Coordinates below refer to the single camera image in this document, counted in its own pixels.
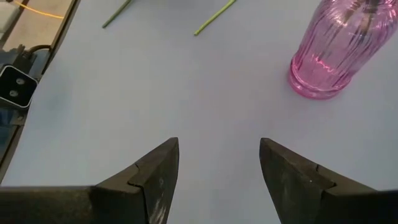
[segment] orange cable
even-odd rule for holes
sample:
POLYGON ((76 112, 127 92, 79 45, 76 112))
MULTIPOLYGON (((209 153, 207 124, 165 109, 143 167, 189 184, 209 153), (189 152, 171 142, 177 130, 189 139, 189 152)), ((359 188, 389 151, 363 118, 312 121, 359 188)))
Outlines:
POLYGON ((21 6, 21 7, 24 7, 25 9, 28 9, 28 10, 30 10, 30 11, 39 13, 39 14, 41 14, 41 15, 43 15, 43 16, 49 16, 49 17, 53 17, 53 18, 57 18, 57 19, 63 19, 63 16, 56 16, 56 15, 53 15, 53 14, 50 14, 50 13, 40 12, 40 11, 38 11, 38 10, 36 10, 36 9, 32 9, 31 7, 26 6, 26 5, 24 5, 24 4, 22 4, 22 3, 18 2, 18 1, 14 1, 14 2, 15 2, 17 5, 19 5, 19 6, 21 6))

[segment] white table surface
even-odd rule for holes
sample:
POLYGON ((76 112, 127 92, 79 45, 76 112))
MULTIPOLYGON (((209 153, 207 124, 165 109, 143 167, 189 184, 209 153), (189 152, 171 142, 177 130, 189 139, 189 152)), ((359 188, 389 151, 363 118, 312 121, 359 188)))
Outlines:
POLYGON ((279 223, 261 137, 376 189, 398 188, 398 35, 328 101, 286 73, 319 1, 84 0, 35 93, 3 185, 97 184, 172 136, 169 223, 279 223))

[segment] ribbed glass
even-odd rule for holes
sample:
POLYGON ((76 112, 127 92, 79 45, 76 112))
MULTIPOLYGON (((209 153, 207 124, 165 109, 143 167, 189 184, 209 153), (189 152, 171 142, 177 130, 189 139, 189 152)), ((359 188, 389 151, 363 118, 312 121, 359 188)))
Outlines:
POLYGON ((397 29, 397 0, 323 0, 297 53, 289 81, 303 96, 335 96, 397 29))

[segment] pink glass vase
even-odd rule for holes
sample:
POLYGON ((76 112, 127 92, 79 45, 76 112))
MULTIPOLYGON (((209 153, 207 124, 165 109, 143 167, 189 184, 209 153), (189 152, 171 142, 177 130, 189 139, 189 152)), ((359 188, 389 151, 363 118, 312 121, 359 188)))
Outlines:
POLYGON ((397 0, 322 0, 290 66, 306 97, 335 96, 397 29, 397 0))

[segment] vase base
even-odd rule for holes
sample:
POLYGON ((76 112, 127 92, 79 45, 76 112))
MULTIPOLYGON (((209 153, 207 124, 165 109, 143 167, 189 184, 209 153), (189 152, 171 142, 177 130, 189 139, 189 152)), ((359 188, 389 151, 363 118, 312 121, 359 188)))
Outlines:
POLYGON ((303 85, 303 83, 301 83, 300 80, 297 78, 297 74, 295 74, 292 66, 290 66, 289 71, 289 83, 293 90, 296 91, 298 94, 314 100, 327 100, 333 98, 341 91, 341 89, 322 91, 308 88, 307 86, 303 85))

